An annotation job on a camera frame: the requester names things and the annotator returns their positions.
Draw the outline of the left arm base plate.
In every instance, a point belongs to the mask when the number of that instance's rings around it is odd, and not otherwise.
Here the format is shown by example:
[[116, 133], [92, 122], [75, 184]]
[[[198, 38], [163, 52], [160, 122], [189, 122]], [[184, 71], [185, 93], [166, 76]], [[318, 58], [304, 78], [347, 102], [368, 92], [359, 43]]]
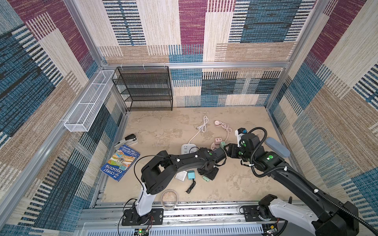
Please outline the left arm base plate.
[[135, 209], [124, 211], [122, 217], [122, 226], [138, 226], [138, 225], [162, 225], [164, 208], [152, 208], [152, 210], [143, 216], [140, 216]]

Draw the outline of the pink charger plug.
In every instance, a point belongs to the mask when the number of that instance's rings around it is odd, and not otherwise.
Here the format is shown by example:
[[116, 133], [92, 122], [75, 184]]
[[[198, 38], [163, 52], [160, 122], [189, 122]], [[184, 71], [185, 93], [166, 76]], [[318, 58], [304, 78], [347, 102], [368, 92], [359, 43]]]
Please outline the pink charger plug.
[[216, 138], [214, 144], [217, 146], [220, 146], [222, 144], [223, 140], [221, 138]]

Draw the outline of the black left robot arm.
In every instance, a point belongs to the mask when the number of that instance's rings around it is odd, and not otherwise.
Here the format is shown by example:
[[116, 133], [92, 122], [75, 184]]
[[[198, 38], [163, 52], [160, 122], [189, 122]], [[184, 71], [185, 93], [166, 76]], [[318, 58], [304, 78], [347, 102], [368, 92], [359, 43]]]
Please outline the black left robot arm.
[[225, 164], [227, 154], [222, 148], [211, 150], [201, 147], [196, 151], [173, 155], [160, 151], [141, 169], [141, 193], [135, 203], [137, 214], [142, 217], [150, 213], [155, 197], [169, 185], [177, 173], [200, 168], [210, 173], [215, 167]]

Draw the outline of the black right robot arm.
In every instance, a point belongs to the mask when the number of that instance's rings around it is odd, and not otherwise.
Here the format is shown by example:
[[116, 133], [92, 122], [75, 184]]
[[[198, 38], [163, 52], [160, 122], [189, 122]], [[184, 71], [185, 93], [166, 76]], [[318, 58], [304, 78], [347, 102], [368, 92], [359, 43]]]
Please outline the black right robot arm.
[[238, 142], [225, 145], [225, 153], [231, 158], [240, 159], [241, 165], [251, 168], [255, 177], [271, 177], [279, 182], [310, 208], [310, 211], [305, 211], [268, 194], [258, 203], [257, 211], [261, 220], [280, 218], [315, 236], [356, 236], [360, 225], [374, 235], [378, 234], [377, 229], [358, 216], [358, 208], [354, 204], [342, 203], [333, 198], [295, 171], [276, 152], [265, 151], [262, 144], [267, 138], [267, 132], [262, 127], [259, 129], [264, 132], [263, 139], [259, 139], [252, 131], [238, 129]]

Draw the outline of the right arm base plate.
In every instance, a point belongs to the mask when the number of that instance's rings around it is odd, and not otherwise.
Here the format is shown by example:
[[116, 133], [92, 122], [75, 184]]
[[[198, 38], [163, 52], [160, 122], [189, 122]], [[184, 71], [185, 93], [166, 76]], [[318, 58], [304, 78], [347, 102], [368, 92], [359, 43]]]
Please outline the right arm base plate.
[[241, 206], [239, 208], [239, 212], [242, 215], [244, 215], [246, 222], [285, 221], [283, 218], [274, 217], [272, 212], [269, 210], [267, 206], [260, 206], [260, 205]]

